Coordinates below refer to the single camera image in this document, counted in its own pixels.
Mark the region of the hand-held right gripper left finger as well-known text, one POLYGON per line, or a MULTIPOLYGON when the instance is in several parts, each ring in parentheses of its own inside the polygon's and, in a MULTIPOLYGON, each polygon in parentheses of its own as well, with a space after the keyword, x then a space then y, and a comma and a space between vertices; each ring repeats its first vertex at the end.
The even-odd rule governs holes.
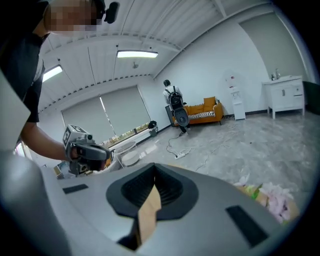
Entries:
POLYGON ((45 256, 136 256, 92 225, 68 200, 54 171, 0 154, 0 206, 27 243, 45 256))

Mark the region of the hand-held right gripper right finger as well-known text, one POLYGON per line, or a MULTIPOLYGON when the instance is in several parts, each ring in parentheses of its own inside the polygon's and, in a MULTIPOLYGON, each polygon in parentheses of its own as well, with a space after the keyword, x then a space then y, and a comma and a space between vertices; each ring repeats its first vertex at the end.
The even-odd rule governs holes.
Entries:
POLYGON ((138 249, 143 256, 267 256, 287 235, 299 216, 289 198, 280 222, 269 210, 269 197, 253 199, 248 191, 219 178, 171 165, 166 171, 192 181, 185 188, 197 194, 193 208, 183 217, 160 220, 150 238, 138 249))

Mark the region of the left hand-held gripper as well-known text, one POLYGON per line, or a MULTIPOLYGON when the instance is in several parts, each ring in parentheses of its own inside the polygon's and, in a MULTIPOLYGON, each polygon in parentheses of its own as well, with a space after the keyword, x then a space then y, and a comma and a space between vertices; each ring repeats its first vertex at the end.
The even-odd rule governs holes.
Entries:
POLYGON ((69 160, 69 173, 78 176, 88 171, 104 169, 111 153, 108 149, 95 143, 93 135, 83 128, 69 124, 63 134, 62 142, 65 154, 69 160), (71 160, 70 150, 76 148, 78 159, 71 160))

